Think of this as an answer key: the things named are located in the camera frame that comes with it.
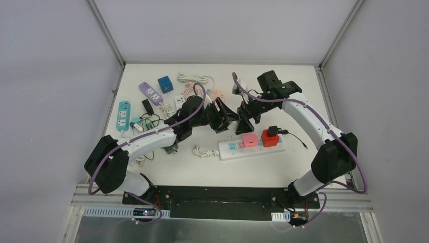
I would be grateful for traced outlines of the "pink plug adapter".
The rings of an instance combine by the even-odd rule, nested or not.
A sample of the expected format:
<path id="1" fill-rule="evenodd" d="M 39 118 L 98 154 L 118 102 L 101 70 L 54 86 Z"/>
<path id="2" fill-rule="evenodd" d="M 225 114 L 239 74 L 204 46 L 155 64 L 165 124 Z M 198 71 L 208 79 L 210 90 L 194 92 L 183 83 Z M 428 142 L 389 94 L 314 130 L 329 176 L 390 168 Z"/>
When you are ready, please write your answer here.
<path id="1" fill-rule="evenodd" d="M 242 135 L 242 142 L 245 147 L 255 147 L 259 143 L 259 138 L 255 133 L 247 133 Z"/>

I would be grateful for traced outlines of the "pink round power strip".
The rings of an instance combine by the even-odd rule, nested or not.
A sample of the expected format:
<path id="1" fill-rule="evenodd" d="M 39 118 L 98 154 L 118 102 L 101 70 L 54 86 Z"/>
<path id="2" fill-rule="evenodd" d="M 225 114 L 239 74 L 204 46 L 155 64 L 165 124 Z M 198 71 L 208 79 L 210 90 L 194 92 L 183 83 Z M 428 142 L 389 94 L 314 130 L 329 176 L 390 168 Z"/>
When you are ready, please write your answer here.
<path id="1" fill-rule="evenodd" d="M 220 98 L 220 100 L 225 103 L 227 96 L 226 93 L 221 89 L 213 89 L 210 94 L 210 98 L 212 101 L 215 101 L 216 98 Z"/>

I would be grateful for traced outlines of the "white long power strip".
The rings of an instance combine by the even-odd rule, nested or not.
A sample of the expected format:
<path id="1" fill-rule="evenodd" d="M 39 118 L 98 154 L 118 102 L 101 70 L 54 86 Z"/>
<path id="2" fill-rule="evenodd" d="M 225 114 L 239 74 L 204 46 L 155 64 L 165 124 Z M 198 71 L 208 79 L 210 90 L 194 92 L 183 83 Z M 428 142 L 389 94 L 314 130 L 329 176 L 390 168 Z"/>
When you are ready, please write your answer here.
<path id="1" fill-rule="evenodd" d="M 260 156 L 276 152 L 284 152 L 285 143 L 282 142 L 282 135 L 279 136 L 279 142 L 276 146 L 264 147 L 261 138 L 256 146 L 246 147 L 242 139 L 219 142 L 217 148 L 201 149 L 195 145 L 192 152 L 199 158 L 218 156 L 221 161 L 240 159 L 246 157 Z"/>

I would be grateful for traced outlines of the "white USB power strip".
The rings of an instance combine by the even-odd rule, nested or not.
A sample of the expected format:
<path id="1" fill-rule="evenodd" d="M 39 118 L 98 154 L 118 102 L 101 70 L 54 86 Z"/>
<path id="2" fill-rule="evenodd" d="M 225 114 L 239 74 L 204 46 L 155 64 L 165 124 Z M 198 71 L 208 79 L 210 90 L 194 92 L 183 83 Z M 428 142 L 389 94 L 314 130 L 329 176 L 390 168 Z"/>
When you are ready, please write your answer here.
<path id="1" fill-rule="evenodd" d="M 176 105 L 176 110 L 179 110 L 182 108 L 183 104 L 186 102 L 186 98 L 183 95 L 175 96 L 174 102 Z"/>

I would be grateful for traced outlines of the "green patterned cube adapter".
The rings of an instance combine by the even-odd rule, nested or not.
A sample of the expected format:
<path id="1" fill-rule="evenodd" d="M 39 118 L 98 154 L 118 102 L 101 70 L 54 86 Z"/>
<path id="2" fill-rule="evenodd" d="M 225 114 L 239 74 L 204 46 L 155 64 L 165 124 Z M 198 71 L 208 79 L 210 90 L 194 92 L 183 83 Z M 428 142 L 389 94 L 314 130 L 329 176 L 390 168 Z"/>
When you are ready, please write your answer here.
<path id="1" fill-rule="evenodd" d="M 178 144 L 173 144 L 163 148 L 167 154 L 174 154 L 178 152 Z"/>

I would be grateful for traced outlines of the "dark blue cube adapter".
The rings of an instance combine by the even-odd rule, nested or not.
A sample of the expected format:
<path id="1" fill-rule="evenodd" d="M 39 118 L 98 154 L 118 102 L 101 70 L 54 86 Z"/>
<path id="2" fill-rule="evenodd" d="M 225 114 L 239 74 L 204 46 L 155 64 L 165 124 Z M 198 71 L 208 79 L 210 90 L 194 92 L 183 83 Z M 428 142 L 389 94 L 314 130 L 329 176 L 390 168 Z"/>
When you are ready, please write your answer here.
<path id="1" fill-rule="evenodd" d="M 168 76 L 161 77 L 157 81 L 163 94 L 174 90 L 173 84 Z"/>

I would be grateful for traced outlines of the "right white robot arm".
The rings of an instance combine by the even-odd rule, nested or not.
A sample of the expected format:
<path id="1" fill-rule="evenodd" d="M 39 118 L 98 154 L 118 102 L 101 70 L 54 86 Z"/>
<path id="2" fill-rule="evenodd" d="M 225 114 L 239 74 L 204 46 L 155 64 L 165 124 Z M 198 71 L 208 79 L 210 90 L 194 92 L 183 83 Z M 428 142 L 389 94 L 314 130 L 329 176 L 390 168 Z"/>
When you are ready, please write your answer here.
<path id="1" fill-rule="evenodd" d="M 248 101 L 242 102 L 237 108 L 237 135 L 254 131 L 251 119 L 258 124 L 263 113 L 279 108 L 298 123 L 317 149 L 311 168 L 289 185 L 287 201 L 291 206 L 301 207 L 306 203 L 308 194 L 322 189 L 357 167 L 357 137 L 353 133 L 345 134 L 329 124 L 312 107 L 295 82 L 283 83 L 275 71 L 265 72 L 257 77 L 262 93 L 254 96 L 241 85 L 235 72 L 232 77 L 233 94 L 248 97 Z"/>

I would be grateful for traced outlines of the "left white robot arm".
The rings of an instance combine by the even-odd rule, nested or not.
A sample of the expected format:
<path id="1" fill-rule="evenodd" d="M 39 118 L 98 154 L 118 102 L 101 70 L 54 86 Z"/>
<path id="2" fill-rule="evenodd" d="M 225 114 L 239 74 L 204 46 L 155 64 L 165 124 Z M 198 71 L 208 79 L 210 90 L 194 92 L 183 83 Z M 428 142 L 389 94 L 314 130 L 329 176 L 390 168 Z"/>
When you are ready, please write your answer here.
<path id="1" fill-rule="evenodd" d="M 135 195 L 143 205 L 154 200 L 149 180 L 129 171 L 136 159 L 161 148 L 173 148 L 192 134 L 194 127 L 210 126 L 216 133 L 226 131 L 239 115 L 221 99 L 205 104 L 200 96 L 189 97 L 172 117 L 157 127 L 130 138 L 102 137 L 84 163 L 84 169 L 104 194 L 121 190 Z"/>

